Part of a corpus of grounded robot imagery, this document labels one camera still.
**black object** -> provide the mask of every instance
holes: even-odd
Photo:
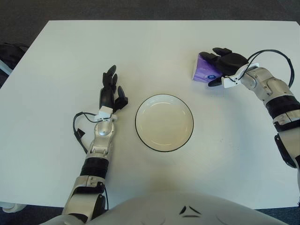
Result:
[[[298,163],[298,166],[300,167],[300,155],[298,155],[296,158],[295,158],[296,162]]]
[[[280,125],[278,122],[275,122],[274,127],[276,128],[277,132],[297,128],[300,127],[300,120],[295,120],[284,125]]]
[[[108,207],[108,196],[107,196],[107,190],[106,190],[106,187],[104,187],[104,191],[105,191],[105,196],[106,196],[107,210],[109,210],[109,207]]]
[[[29,46],[24,44],[0,44],[0,60],[2,60],[9,68],[14,69],[26,53],[21,47],[26,49],[29,48]]]
[[[283,113],[300,109],[300,103],[294,96],[283,95],[267,102],[266,108],[270,116],[275,118]]]
[[[98,195],[98,198],[95,203],[95,207],[93,210],[92,219],[102,215],[105,213],[105,197],[103,195]]]
[[[227,48],[213,48],[213,51],[220,56],[214,55],[212,53],[207,53],[207,52],[201,52],[200,55],[206,61],[208,61],[210,64],[212,64],[214,67],[216,67],[218,70],[220,70],[223,73],[222,74],[223,77],[234,75],[240,67],[248,64],[248,66],[244,70],[244,73],[240,76],[239,80],[245,75],[246,71],[248,70],[248,68],[251,65],[251,63],[253,62],[253,60],[257,56],[259,56],[261,53],[272,52],[272,53],[280,54],[287,60],[289,67],[291,69],[289,87],[291,87],[294,82],[295,72],[294,72],[292,62],[281,51],[278,51],[275,49],[260,50],[258,52],[255,52],[254,54],[252,54],[248,59],[246,59],[244,56],[242,56],[240,54],[233,53],[231,50],[229,50]],[[219,77],[216,80],[209,82],[208,86],[213,87],[213,86],[218,86],[221,84],[222,84],[222,79],[221,79],[221,77]]]
[[[184,213],[186,210],[187,210],[187,207],[184,206],[184,207],[182,208],[182,210],[180,211],[179,215],[181,215],[182,213]]]
[[[118,95],[119,97],[116,99],[114,103],[113,111],[117,111],[118,109],[122,109],[124,106],[128,104],[128,98],[125,97],[124,91],[121,86],[118,87]]]
[[[279,152],[281,154],[281,157],[285,161],[285,163],[288,164],[292,168],[296,168],[296,164],[294,163],[294,161],[292,160],[291,156],[287,152],[285,146],[283,145],[282,140],[281,140],[279,134],[277,134],[274,137],[274,139],[275,139],[276,145],[277,145],[277,147],[279,149]]]
[[[92,116],[95,116],[95,114],[93,114],[93,113],[90,113],[90,112],[79,112],[79,113],[77,113],[75,116],[74,116],[74,118],[73,118],[73,132],[74,132],[74,135],[75,135],[75,137],[76,137],[76,139],[77,139],[77,141],[80,143],[80,145],[82,146],[82,148],[83,148],[83,150],[84,150],[84,152],[85,153],[88,153],[88,150],[86,149],[86,147],[84,146],[84,144],[82,143],[82,141],[81,141],[81,137],[83,136],[83,131],[82,130],[80,130],[80,129],[78,129],[78,130],[80,130],[80,131],[76,131],[76,129],[75,129],[75,121],[76,121],[76,119],[77,119],[77,117],[78,116],[81,116],[81,115],[85,115],[85,117],[89,120],[89,118],[86,116],[86,115],[92,115]]]
[[[80,176],[89,175],[105,179],[108,163],[108,160],[105,158],[87,158],[82,166]]]
[[[81,139],[85,135],[85,132],[78,128],[77,135],[78,135],[79,139]]]
[[[95,187],[78,187],[73,194],[99,194],[104,192],[104,187],[102,182],[98,182]]]
[[[113,65],[106,73],[103,73],[103,88],[100,91],[99,108],[106,106],[113,109],[116,112],[118,109],[122,109],[128,104],[128,98],[125,97],[125,93],[121,86],[118,87],[119,97],[114,101],[114,93],[117,89],[118,75],[115,74],[116,66]]]
[[[99,102],[99,109],[102,106],[106,106],[113,109],[114,106],[114,97],[113,94],[116,91],[116,83],[118,80],[118,76],[113,74],[116,72],[116,66],[113,65],[107,73],[103,73],[103,88],[100,91],[100,102]]]
[[[216,54],[201,52],[200,55],[215,68],[222,72],[222,76],[232,76],[238,69],[248,63],[248,60],[227,48],[213,48]],[[208,86],[219,86],[222,84],[221,77],[209,82]]]

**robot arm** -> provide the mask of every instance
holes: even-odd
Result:
[[[300,189],[300,103],[285,82],[273,77],[267,69],[259,67],[258,63],[249,63],[248,60],[245,61],[246,58],[229,49],[214,48],[213,51],[220,56],[207,52],[200,54],[218,68],[223,77],[212,81],[209,86],[223,85],[229,88],[242,83],[256,94],[273,119],[278,132],[275,142],[283,160],[298,169]]]
[[[102,194],[105,190],[105,177],[115,133],[113,122],[117,120],[117,116],[113,113],[128,103],[128,99],[120,86],[118,87],[119,97],[114,101],[117,83],[115,71],[116,66],[114,65],[107,73],[103,73],[104,87],[100,91],[100,109],[93,121],[96,123],[95,138],[90,147],[86,149],[87,155],[80,176],[74,183],[62,216],[53,219],[53,224],[59,224],[60,221],[68,222],[70,219],[73,221],[72,224],[76,224],[76,221],[77,224],[83,224],[105,212],[105,197]],[[82,135],[75,132],[79,141]]]

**plate rim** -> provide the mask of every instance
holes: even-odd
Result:
[[[147,145],[147,144],[142,140],[142,138],[140,137],[139,132],[137,131],[137,128],[136,128],[136,116],[137,116],[137,113],[139,112],[139,110],[140,110],[142,104],[143,104],[145,101],[147,101],[149,98],[152,98],[152,97],[157,96],[157,95],[169,95],[169,96],[172,96],[172,97],[174,97],[174,98],[179,99],[181,102],[183,102],[183,104],[185,104],[185,105],[187,106],[188,110],[190,111],[190,113],[191,113],[191,115],[192,115],[193,128],[192,128],[192,132],[191,132],[190,136],[188,137],[187,141],[184,142],[180,147],[178,147],[178,148],[176,148],[176,149],[173,149],[173,150],[170,150],[170,151],[160,151],[160,150],[154,149],[154,148],[150,147],[149,145]],[[144,143],[144,145],[146,145],[148,148],[150,148],[150,149],[152,149],[152,150],[154,150],[154,151],[158,151],[158,152],[171,152],[171,151],[175,151],[175,150],[181,148],[182,146],[184,146],[184,145],[189,141],[189,139],[191,138],[191,136],[192,136],[192,134],[193,134],[193,131],[194,131],[194,117],[193,117],[193,114],[192,114],[191,109],[188,107],[188,105],[187,105],[184,101],[182,101],[182,99],[180,99],[180,98],[178,98],[178,97],[176,97],[176,96],[174,96],[174,95],[170,95],[170,94],[156,94],[156,95],[152,95],[152,96],[146,98],[146,99],[140,104],[140,106],[138,107],[138,109],[137,109],[137,111],[136,111],[136,113],[135,113],[135,131],[136,131],[138,137],[140,138],[140,140],[141,140],[141,141]]]

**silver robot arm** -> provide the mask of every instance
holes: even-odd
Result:
[[[298,169],[300,190],[300,104],[289,86],[273,77],[265,68],[249,69],[240,79],[241,83],[263,102],[278,131],[275,142],[283,160]]]
[[[90,144],[80,176],[76,178],[62,215],[44,225],[82,225],[105,212],[105,176],[117,120],[113,109],[102,106],[94,121],[95,138]]]

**white plate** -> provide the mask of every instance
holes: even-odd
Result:
[[[156,151],[174,151],[190,138],[194,128],[188,106],[172,95],[146,99],[135,116],[135,128],[144,144]]]

